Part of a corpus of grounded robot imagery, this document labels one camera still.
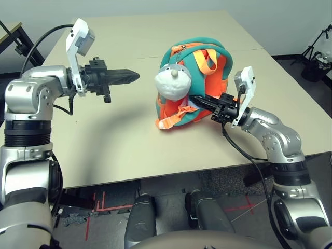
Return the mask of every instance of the plush toy nose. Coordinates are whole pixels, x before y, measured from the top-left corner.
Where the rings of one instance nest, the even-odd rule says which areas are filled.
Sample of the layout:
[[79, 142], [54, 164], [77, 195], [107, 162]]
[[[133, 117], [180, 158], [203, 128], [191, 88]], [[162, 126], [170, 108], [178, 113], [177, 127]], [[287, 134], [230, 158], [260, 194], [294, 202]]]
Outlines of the plush toy nose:
[[176, 77], [178, 76], [178, 70], [176, 70], [176, 69], [172, 69], [172, 71], [171, 71], [171, 75], [172, 75], [174, 78], [176, 78]]

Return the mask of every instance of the orange strap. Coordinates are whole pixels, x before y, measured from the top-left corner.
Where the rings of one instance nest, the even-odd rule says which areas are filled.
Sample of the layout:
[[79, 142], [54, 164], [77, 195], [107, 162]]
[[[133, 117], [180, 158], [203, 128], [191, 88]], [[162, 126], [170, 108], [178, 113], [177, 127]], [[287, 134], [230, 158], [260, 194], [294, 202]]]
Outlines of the orange strap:
[[216, 53], [216, 50], [214, 50], [214, 49], [207, 49], [206, 51], [209, 54], [210, 59], [215, 64], [214, 69], [209, 68], [208, 62], [206, 61], [206, 58], [205, 58], [202, 50], [197, 50], [197, 51], [193, 52], [193, 56], [195, 57], [199, 70], [203, 74], [209, 75], [209, 74], [213, 74], [217, 70], [217, 67], [218, 67], [217, 53]]
[[193, 113], [196, 110], [198, 109], [192, 106], [179, 106], [177, 114], [162, 120], [156, 120], [155, 124], [159, 129], [169, 129], [179, 123], [186, 113]]

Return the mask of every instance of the floor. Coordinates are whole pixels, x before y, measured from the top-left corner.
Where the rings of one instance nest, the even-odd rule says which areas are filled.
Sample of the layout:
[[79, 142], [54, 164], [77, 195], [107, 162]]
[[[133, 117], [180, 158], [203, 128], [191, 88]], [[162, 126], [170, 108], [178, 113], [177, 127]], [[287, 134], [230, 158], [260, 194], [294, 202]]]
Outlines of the floor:
[[[290, 66], [290, 60], [278, 63], [332, 116], [332, 90], [328, 86], [322, 81], [312, 83], [304, 80], [300, 76], [302, 64]], [[0, 79], [0, 90], [8, 82], [10, 79]], [[332, 221], [330, 157], [331, 153], [325, 153], [311, 158], [308, 160], [308, 168]], [[204, 189], [217, 199], [232, 221], [236, 233], [281, 247], [269, 224], [261, 183], [246, 188], [242, 182], [250, 170], [249, 166], [228, 168], [81, 188], [81, 197], [96, 199], [95, 210], [92, 212], [64, 206], [54, 237], [60, 241], [63, 249], [123, 248], [130, 205], [138, 194], [143, 193], [155, 197], [157, 234], [190, 229], [184, 196], [193, 189]], [[269, 187], [271, 182], [271, 179], [266, 181]], [[121, 207], [121, 211], [113, 211], [112, 207]], [[299, 248], [293, 241], [290, 241], [290, 245]]]

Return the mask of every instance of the orange backpack strap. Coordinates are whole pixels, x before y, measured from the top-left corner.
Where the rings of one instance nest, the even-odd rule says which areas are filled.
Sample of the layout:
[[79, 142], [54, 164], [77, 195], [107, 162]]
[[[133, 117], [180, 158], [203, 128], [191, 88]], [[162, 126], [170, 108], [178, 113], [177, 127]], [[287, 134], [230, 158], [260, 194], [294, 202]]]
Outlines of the orange backpack strap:
[[169, 129], [179, 123], [186, 113], [193, 113], [197, 110], [198, 108], [192, 106], [179, 106], [177, 114], [161, 120], [156, 120], [155, 124], [159, 129]]

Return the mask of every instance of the white wall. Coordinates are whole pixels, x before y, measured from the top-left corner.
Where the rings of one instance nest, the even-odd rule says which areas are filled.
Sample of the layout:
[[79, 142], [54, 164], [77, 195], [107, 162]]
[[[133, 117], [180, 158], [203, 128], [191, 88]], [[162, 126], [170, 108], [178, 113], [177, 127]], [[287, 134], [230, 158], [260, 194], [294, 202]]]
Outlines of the white wall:
[[[325, 26], [322, 16], [332, 11], [331, 3], [332, 0], [0, 0], [0, 19], [22, 21], [35, 42], [45, 31], [69, 23], [72, 17], [225, 9], [270, 54], [297, 54]], [[41, 44], [44, 56], [60, 33]], [[13, 49], [5, 51], [0, 54], [0, 73], [19, 71], [23, 60]]]

